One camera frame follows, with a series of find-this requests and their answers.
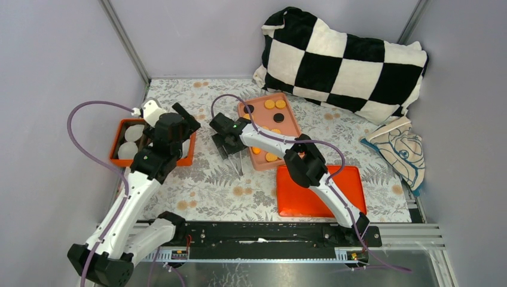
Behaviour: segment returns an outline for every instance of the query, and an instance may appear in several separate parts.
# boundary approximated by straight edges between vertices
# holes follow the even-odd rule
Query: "robotic arm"
[[[142,116],[151,126],[144,133],[152,144],[135,155],[127,177],[128,190],[120,192],[97,230],[84,245],[71,246],[67,256],[80,276],[103,286],[122,287],[130,279],[134,267],[150,252],[166,242],[185,237],[185,220],[165,212],[148,228],[129,239],[130,230],[142,209],[176,167],[176,162],[183,156],[185,142],[201,126],[178,103],[172,108],[177,113],[165,111],[156,100],[148,100],[142,109],[135,109],[134,114]],[[315,144],[287,143],[309,140],[308,136],[295,138],[263,130],[263,133],[278,138],[277,141],[261,135],[251,121],[244,118],[233,121],[222,113],[212,119],[210,126],[217,132],[212,139],[222,157],[255,146],[283,158],[294,182],[313,190],[330,208],[338,224],[349,228],[355,224],[359,232],[364,233],[368,218],[348,201],[334,181],[326,183],[329,172]],[[84,272],[90,257],[88,270]]]
[[[124,286],[140,260],[181,235],[176,230],[181,227],[182,218],[162,214],[129,240],[130,230],[142,209],[182,158],[185,142],[201,126],[180,104],[172,108],[177,113],[165,111],[151,99],[144,103],[142,110],[135,109],[134,114],[143,116],[151,126],[144,133],[152,144],[134,156],[127,177],[128,190],[124,188],[120,192],[97,230],[84,245],[71,246],[67,257],[80,276],[91,256],[85,275],[88,280],[104,286]]]
[[[217,132],[213,136],[213,141],[222,157],[234,154],[247,147],[255,146],[279,158],[283,158],[292,180],[298,185],[310,188],[316,193],[331,210],[338,224],[343,227],[352,228],[355,223],[361,234],[367,228],[369,224],[368,218],[349,202],[334,181],[326,183],[326,178],[329,177],[329,172],[325,165],[326,161],[315,144],[287,143],[309,140],[310,137],[307,135],[302,134],[300,137],[295,138],[263,129],[263,133],[271,136],[271,138],[268,138],[259,134],[254,129],[250,120],[239,118],[237,121],[233,121],[222,113],[215,116],[210,126]],[[304,152],[304,156],[301,158],[299,153],[302,152]],[[331,188],[338,193],[342,201],[332,192]],[[353,218],[351,218],[347,208],[350,209]]]

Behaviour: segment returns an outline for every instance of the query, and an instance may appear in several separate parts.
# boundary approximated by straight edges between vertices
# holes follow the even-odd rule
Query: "light purple wall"
[[[396,42],[417,0],[112,0],[151,77],[251,77],[261,26],[287,6],[340,32]]]
[[[0,285],[75,286],[66,258],[105,215],[117,179],[66,132],[77,104],[135,106],[143,83],[99,1],[0,1]],[[77,139],[107,158],[127,112],[85,108]]]
[[[411,37],[430,57],[409,113],[426,157],[422,199],[460,287],[507,282],[506,13],[506,1],[432,1]]]

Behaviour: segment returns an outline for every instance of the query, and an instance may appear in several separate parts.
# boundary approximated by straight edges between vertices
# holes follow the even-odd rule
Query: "black and white checkered pillow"
[[[419,96],[427,54],[409,46],[331,30],[294,7],[262,26],[265,49],[253,78],[320,104],[348,109],[376,124],[407,113]]]

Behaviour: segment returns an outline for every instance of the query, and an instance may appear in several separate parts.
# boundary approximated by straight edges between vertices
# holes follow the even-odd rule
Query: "round checker piece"
[[[271,154],[269,152],[266,154],[266,161],[269,163],[276,161],[277,159],[278,159],[278,157],[274,154]]]
[[[248,108],[250,109],[250,112],[254,112],[254,106],[252,105],[248,105]],[[243,112],[245,112],[245,114],[248,114],[248,111],[246,110],[246,107],[243,108]]]
[[[267,109],[274,108],[274,101],[273,100],[267,100],[264,102],[264,107]]]
[[[283,114],[277,113],[273,116],[273,121],[276,123],[281,123],[283,120],[285,120],[285,116]]]
[[[287,103],[285,103],[284,100],[277,100],[276,103],[275,103],[276,107],[279,108],[279,109],[283,109],[285,108],[285,106],[287,105]]]

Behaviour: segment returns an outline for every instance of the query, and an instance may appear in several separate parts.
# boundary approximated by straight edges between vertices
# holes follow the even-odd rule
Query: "beige cloth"
[[[421,137],[412,132],[412,123],[401,117],[372,132],[361,142],[378,151],[418,196],[424,179]]]

